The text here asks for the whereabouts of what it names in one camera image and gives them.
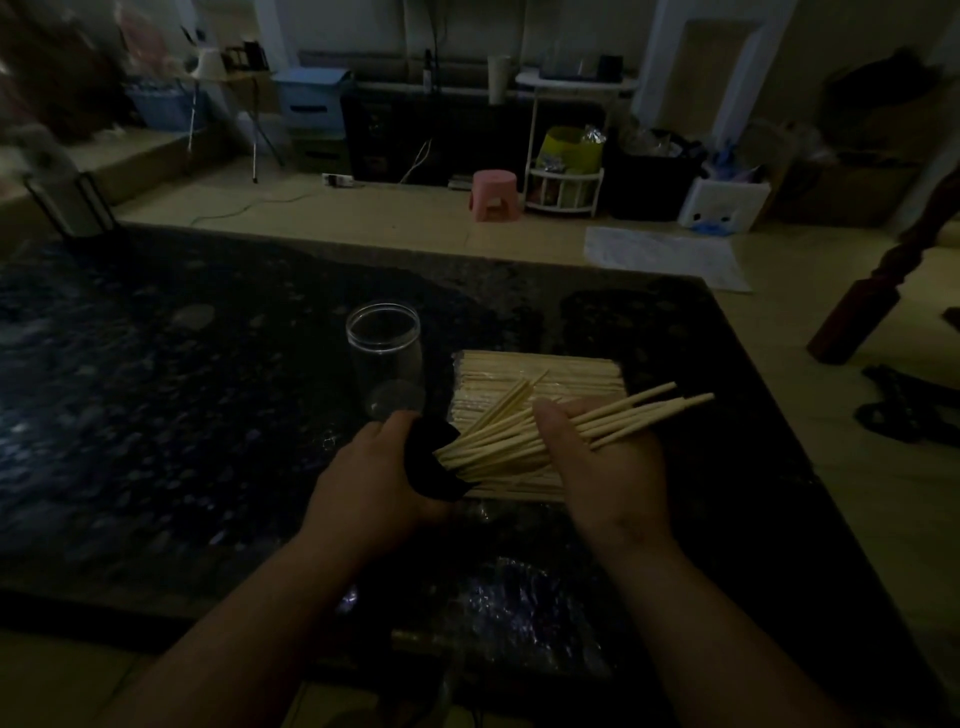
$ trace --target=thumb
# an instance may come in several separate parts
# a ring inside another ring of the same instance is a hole
[[[564,411],[550,400],[534,402],[534,420],[560,477],[583,473],[593,455]]]

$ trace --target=wooden post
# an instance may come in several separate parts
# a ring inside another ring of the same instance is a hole
[[[926,201],[924,214],[898,236],[898,245],[880,259],[868,279],[855,282],[806,350],[824,364],[843,364],[900,300],[897,290],[924,259],[924,251],[937,242],[941,228],[960,212],[960,164],[940,183]]]

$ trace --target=plastic stool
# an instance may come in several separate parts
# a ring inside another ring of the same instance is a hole
[[[520,205],[516,199],[516,175],[505,169],[481,169],[473,175],[470,209],[473,219],[482,223],[487,219],[487,204],[500,200],[500,210],[507,220],[519,220]]]

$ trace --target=left hand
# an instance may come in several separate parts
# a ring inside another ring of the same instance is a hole
[[[317,478],[298,540],[342,548],[359,569],[419,526],[446,518],[450,504],[418,494],[403,469],[403,446],[418,416],[395,412],[357,432]]]

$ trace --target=clear plastic jar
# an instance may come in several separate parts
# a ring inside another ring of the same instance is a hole
[[[363,406],[375,420],[423,410],[420,316],[405,303],[367,303],[347,316],[347,339]]]

